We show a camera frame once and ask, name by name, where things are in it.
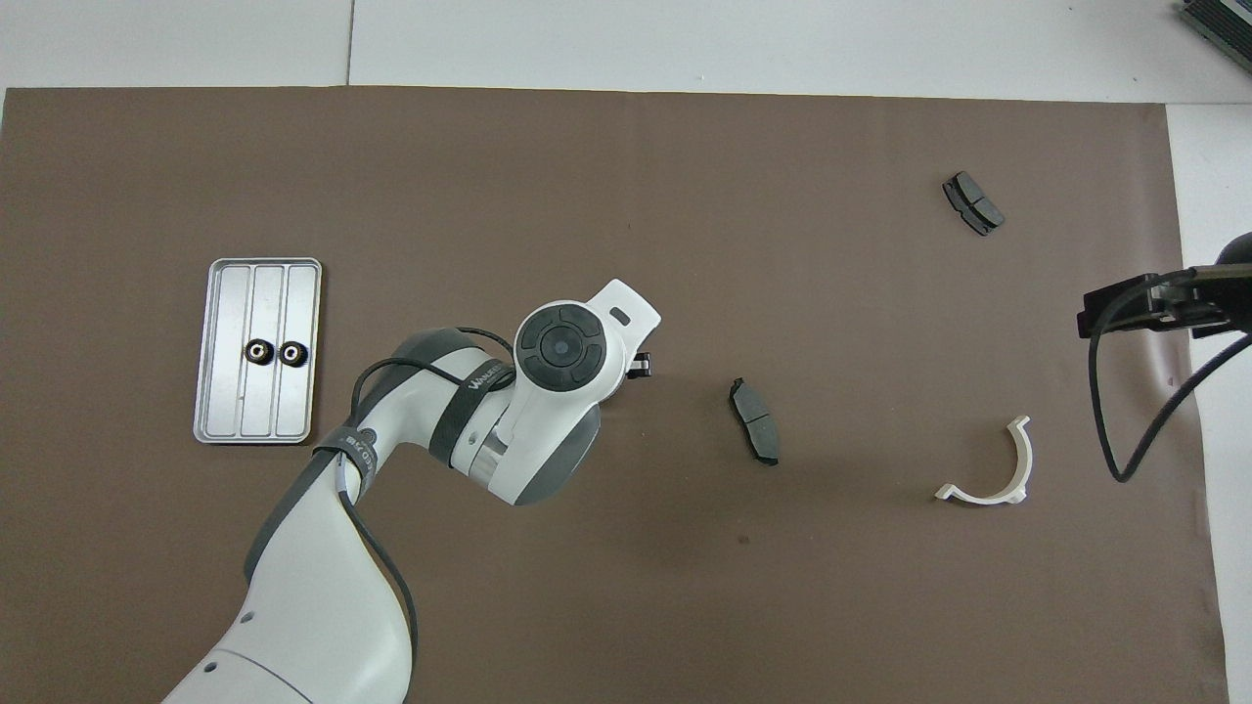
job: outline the aluminum tray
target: aluminum tray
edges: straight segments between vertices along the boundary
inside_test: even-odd
[[[200,442],[297,443],[312,427],[322,264],[309,258],[218,259],[209,267],[195,385],[193,432]],[[274,347],[265,365],[249,362],[244,346]],[[278,360],[279,347],[299,342],[308,360]]]

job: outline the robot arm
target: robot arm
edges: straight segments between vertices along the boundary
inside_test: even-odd
[[[379,370],[344,427],[265,521],[249,551],[234,624],[168,703],[401,701],[413,653],[404,615],[339,502],[357,502],[396,446],[411,442],[511,505],[551,496],[600,428],[639,346],[660,323],[620,281],[586,303],[531,313],[516,365],[456,329],[418,333]]]

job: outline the white plastic clip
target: white plastic clip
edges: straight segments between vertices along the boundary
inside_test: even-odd
[[[982,506],[990,506],[993,504],[1020,504],[1025,499],[1025,482],[1030,479],[1030,468],[1034,465],[1034,451],[1030,448],[1030,438],[1025,435],[1025,423],[1030,422],[1030,416],[1018,416],[1013,418],[1009,423],[1009,433],[1013,435],[1013,442],[1018,448],[1018,468],[1013,472],[1013,481],[1009,482],[1003,490],[987,499],[978,496],[970,496],[957,487],[954,484],[943,485],[935,496],[939,499],[949,499],[955,496],[962,501],[969,504],[979,504]]]

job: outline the black nut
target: black nut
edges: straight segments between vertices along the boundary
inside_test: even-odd
[[[243,346],[243,356],[253,365],[268,365],[274,358],[274,346],[264,339],[249,339]]]
[[[309,358],[309,348],[299,342],[287,341],[278,348],[278,361],[288,367],[303,367]]]

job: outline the brown paper sheet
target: brown paper sheet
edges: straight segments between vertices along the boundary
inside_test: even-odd
[[[990,237],[940,192],[962,169]],[[314,436],[413,331],[512,334],[612,277],[665,318],[556,499],[386,465],[363,512],[418,599],[414,701],[1226,700],[1194,406],[1117,485],[1074,334],[1082,293],[1179,264],[1159,105],[10,90],[0,232],[8,700],[159,699],[242,603],[308,448],[192,437],[227,256],[326,267]],[[1124,455],[1187,346],[1106,353]],[[931,499],[1002,487],[1020,413],[1024,504]]]

